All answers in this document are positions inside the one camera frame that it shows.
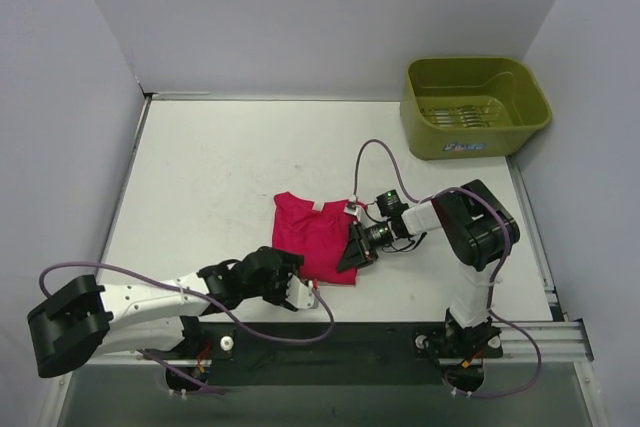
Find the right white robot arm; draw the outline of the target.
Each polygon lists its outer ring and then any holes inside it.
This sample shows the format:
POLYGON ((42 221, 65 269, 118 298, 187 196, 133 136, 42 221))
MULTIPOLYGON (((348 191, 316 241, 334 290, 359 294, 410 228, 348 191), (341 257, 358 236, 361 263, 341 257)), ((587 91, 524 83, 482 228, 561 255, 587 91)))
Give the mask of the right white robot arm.
POLYGON ((411 207, 394 190, 375 199, 381 220, 349 225, 348 240, 336 271, 374 263, 378 251, 399 239, 418 246, 427 234, 441 229, 459 262, 459 280, 444 321, 416 332, 415 349, 433 362, 474 360, 501 354, 499 327, 492 320, 498 272, 519 242, 517 222, 487 186, 476 179, 450 188, 411 207))

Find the pink t shirt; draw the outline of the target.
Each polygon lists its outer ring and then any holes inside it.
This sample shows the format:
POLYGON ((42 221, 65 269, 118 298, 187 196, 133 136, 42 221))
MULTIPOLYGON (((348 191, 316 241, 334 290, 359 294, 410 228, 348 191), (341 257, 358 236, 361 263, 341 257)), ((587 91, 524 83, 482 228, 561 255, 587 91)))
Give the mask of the pink t shirt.
POLYGON ((290 192, 278 193, 273 200, 272 246, 304 257, 300 277, 335 285, 355 285, 355 268, 337 270, 353 220, 353 216, 345 212, 347 200, 319 203, 290 192))

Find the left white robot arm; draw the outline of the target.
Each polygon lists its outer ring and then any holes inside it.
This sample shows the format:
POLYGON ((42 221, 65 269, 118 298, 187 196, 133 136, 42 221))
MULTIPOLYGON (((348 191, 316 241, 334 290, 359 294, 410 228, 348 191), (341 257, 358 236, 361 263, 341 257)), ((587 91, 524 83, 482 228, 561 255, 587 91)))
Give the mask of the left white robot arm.
POLYGON ((311 282, 302 280, 303 258, 261 247, 243 259, 228 259, 196 272, 158 281, 113 265, 127 284, 105 284, 80 275, 55 292, 39 279, 45 298, 27 323, 37 373, 53 378, 84 366, 92 357, 123 351, 174 351, 190 358, 201 350, 200 318, 229 314, 250 299, 291 312, 317 305, 311 282))

